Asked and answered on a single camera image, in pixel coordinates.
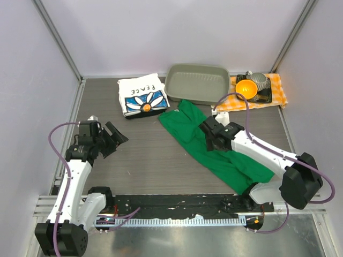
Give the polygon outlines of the grey plastic tray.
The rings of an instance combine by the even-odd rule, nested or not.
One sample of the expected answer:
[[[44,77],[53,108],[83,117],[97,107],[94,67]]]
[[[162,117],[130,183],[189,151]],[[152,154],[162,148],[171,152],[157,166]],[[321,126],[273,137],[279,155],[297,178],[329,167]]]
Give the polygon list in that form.
[[[214,105],[231,86],[229,72],[218,66],[175,64],[165,79],[165,92],[173,101]]]

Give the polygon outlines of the orange bowl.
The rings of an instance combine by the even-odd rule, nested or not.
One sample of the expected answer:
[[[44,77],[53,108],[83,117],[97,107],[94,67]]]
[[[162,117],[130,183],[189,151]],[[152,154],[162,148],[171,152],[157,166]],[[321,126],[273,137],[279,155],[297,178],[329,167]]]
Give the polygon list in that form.
[[[244,79],[236,84],[235,91],[239,99],[249,100],[257,95],[258,88],[252,80]]]

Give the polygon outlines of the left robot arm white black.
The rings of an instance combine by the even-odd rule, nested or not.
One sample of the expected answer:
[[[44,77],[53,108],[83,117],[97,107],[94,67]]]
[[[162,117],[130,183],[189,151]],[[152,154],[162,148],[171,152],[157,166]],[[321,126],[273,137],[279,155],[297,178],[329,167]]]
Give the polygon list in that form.
[[[34,231],[46,256],[83,256],[96,217],[114,207],[109,187],[92,187],[84,203],[81,196],[97,157],[108,157],[128,139],[111,122],[102,126],[95,116],[76,126],[78,134],[73,144],[65,156],[59,156],[65,170],[55,204],[47,220],[38,223]]]

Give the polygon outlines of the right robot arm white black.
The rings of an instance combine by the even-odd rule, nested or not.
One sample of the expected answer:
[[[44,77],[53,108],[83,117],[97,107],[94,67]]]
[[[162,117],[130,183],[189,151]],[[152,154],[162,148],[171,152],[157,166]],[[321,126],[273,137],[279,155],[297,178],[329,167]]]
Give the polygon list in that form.
[[[207,117],[199,128],[205,134],[208,151],[237,152],[252,158],[270,169],[280,179],[268,183],[254,183],[242,198],[247,211],[255,211],[261,204],[284,201],[296,209],[304,209],[323,186],[315,172],[317,164],[308,153],[296,155],[247,135],[243,126],[230,122],[219,123]]]

